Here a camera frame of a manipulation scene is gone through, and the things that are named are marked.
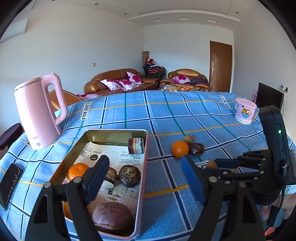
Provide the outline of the large front orange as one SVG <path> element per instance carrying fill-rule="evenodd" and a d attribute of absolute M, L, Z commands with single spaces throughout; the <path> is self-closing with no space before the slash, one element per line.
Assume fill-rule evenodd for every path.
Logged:
<path fill-rule="evenodd" d="M 76 163 L 68 170 L 68 179 L 72 181 L 76 177 L 83 177 L 89 166 L 85 163 Z"/>

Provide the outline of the small brown longan fruit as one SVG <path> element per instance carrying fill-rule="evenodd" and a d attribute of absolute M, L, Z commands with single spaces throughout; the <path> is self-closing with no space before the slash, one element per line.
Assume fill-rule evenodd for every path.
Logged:
<path fill-rule="evenodd" d="M 188 145 L 190 145 L 194 142 L 194 136 L 193 135 L 185 135 L 183 138 L 183 141 L 186 142 Z"/>

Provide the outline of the purple round passion fruit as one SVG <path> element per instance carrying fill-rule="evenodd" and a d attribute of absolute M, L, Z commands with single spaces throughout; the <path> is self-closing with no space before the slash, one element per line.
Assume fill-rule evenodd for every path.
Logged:
<path fill-rule="evenodd" d="M 119 202 L 99 204 L 93 210 L 92 221 L 99 231 L 115 235 L 127 235 L 134 222 L 129 208 Z"/>

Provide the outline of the dark brown chocolate pastry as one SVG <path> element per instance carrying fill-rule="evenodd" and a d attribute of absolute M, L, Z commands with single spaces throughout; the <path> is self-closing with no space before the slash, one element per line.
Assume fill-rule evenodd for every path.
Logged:
<path fill-rule="evenodd" d="M 119 170 L 119 180 L 125 187 L 133 187 L 140 180 L 140 170 L 133 165 L 124 165 Z"/>

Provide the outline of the purple layered cake roll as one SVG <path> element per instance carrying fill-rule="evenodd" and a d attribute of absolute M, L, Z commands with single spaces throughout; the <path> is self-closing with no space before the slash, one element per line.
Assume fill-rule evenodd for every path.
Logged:
<path fill-rule="evenodd" d="M 128 140 L 128 152 L 131 155 L 143 154 L 144 153 L 144 139 L 139 138 L 130 138 Z"/>

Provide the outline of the small tan round fruit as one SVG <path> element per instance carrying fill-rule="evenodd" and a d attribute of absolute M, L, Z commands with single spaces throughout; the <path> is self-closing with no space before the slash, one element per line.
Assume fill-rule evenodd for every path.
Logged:
<path fill-rule="evenodd" d="M 218 165 L 215 161 L 211 160 L 209 161 L 207 164 L 206 164 L 206 167 L 207 168 L 214 168 L 214 169 L 217 169 L 218 168 Z"/>

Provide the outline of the dark wrinkled passion fruit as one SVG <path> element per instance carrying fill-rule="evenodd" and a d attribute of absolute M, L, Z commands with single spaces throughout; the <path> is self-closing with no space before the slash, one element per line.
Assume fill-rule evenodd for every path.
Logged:
<path fill-rule="evenodd" d="M 191 155 L 199 157 L 205 152 L 205 147 L 201 143 L 191 143 L 189 144 L 189 152 Z"/>

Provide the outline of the blue plaid tablecloth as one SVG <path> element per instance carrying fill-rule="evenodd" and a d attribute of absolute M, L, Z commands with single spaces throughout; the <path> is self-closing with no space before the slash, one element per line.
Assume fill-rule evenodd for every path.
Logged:
<path fill-rule="evenodd" d="M 142 91 L 91 101 L 86 118 L 83 102 L 69 107 L 62 133 L 50 146 L 33 150 L 21 135 L 1 160 L 4 174 L 11 163 L 23 170 L 1 220 L 17 240 L 24 240 L 37 197 L 65 155 L 90 129 L 141 129 L 148 133 L 148 155 L 142 231 L 138 240 L 187 240 L 202 206 L 195 201 L 171 145 L 192 135 L 205 146 L 195 162 L 234 158 L 267 148 L 259 117 L 250 125 L 234 116 L 236 95 L 216 92 Z"/>

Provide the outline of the pink cartoon lidded cup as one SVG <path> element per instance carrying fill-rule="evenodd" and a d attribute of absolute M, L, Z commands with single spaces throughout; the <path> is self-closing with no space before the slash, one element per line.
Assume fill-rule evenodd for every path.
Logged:
<path fill-rule="evenodd" d="M 257 105 L 245 98 L 236 98 L 235 100 L 235 119 L 244 125 L 250 125 Z"/>

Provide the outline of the pink rectangular tin box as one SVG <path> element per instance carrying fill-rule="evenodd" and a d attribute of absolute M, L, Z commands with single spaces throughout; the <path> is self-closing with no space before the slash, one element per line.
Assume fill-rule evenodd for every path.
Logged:
<path fill-rule="evenodd" d="M 101 235 L 131 240 L 140 234 L 148 139 L 146 130 L 88 130 L 65 156 L 50 181 L 67 184 L 73 170 L 93 168 L 98 161 L 108 167 L 91 192 L 87 205 Z"/>

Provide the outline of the black smartphone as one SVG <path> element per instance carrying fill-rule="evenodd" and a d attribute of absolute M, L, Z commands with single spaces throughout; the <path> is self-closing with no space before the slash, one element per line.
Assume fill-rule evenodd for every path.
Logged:
<path fill-rule="evenodd" d="M 3 210 L 7 210 L 9 200 L 17 182 L 21 177 L 22 172 L 23 171 L 19 166 L 11 163 L 8 170 L 4 174 L 0 184 L 0 199 Z"/>

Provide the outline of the black television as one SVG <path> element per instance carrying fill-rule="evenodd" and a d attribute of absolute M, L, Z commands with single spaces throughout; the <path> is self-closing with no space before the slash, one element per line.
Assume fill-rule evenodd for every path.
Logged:
<path fill-rule="evenodd" d="M 269 105 L 276 106 L 279 110 L 282 109 L 284 94 L 266 84 L 259 83 L 257 90 L 256 105 L 262 108 Z"/>

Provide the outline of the printed paper leaflet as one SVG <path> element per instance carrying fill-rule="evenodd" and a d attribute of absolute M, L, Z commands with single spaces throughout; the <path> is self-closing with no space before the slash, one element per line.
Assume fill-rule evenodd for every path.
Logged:
<path fill-rule="evenodd" d="M 109 158 L 109 170 L 94 201 L 87 209 L 93 213 L 99 204 L 119 202 L 137 213 L 144 154 L 130 154 L 127 146 L 108 146 L 88 142 L 74 162 L 93 167 L 102 155 Z"/>

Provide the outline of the dark round stool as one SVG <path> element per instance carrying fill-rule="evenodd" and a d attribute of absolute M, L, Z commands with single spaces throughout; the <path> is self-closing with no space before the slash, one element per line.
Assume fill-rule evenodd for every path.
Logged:
<path fill-rule="evenodd" d="M 5 147 L 10 147 L 23 133 L 23 127 L 21 123 L 16 123 L 8 128 L 0 137 L 0 149 L 1 151 Z"/>

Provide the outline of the coffee table with fruit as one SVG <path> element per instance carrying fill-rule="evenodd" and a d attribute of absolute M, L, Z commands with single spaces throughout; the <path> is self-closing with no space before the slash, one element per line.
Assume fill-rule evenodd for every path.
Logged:
<path fill-rule="evenodd" d="M 180 92 L 180 91 L 199 91 L 200 89 L 192 85 L 164 85 L 160 87 L 161 91 Z"/>

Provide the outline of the brown wooden door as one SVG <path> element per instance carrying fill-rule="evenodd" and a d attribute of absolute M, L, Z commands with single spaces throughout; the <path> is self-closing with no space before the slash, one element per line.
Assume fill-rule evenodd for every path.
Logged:
<path fill-rule="evenodd" d="M 213 92 L 229 92 L 232 76 L 232 45 L 210 41 L 209 84 Z"/>

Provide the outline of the pink electric kettle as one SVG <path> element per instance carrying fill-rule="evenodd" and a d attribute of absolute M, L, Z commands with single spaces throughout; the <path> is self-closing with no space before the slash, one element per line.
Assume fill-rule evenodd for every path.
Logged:
<path fill-rule="evenodd" d="M 49 97 L 50 85 L 53 85 L 60 105 L 58 116 L 55 116 Z M 31 147 L 40 150 L 53 144 L 61 134 L 59 125 L 68 114 L 60 77 L 51 73 L 26 81 L 15 87 L 14 97 Z"/>

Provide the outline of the stacked dark chairs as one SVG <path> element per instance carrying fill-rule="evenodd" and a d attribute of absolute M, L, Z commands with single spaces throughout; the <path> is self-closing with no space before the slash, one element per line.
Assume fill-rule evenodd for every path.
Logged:
<path fill-rule="evenodd" d="M 154 59 L 149 57 L 149 51 L 143 51 L 142 64 L 146 78 L 158 78 L 163 80 L 166 78 L 165 67 L 157 64 Z"/>

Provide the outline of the white red floral pillow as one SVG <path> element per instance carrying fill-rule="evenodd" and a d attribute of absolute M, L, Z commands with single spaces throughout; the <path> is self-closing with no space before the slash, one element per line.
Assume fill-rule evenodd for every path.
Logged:
<path fill-rule="evenodd" d="M 122 85 L 119 83 L 118 80 L 113 79 L 104 79 L 100 81 L 102 84 L 106 85 L 110 91 L 114 90 L 123 90 Z"/>

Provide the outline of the brown leather long sofa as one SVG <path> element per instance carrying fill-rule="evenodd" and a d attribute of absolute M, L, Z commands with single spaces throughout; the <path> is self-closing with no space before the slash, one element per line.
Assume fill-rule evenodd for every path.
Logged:
<path fill-rule="evenodd" d="M 147 78 L 135 69 L 118 69 L 99 73 L 84 87 L 84 93 L 100 96 L 155 90 L 159 88 L 158 78 Z"/>

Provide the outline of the white wall air conditioner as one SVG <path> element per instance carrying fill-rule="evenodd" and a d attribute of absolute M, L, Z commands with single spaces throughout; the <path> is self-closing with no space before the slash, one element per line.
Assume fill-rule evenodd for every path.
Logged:
<path fill-rule="evenodd" d="M 25 33 L 28 19 L 23 19 L 9 25 L 1 38 L 1 44 Z"/>

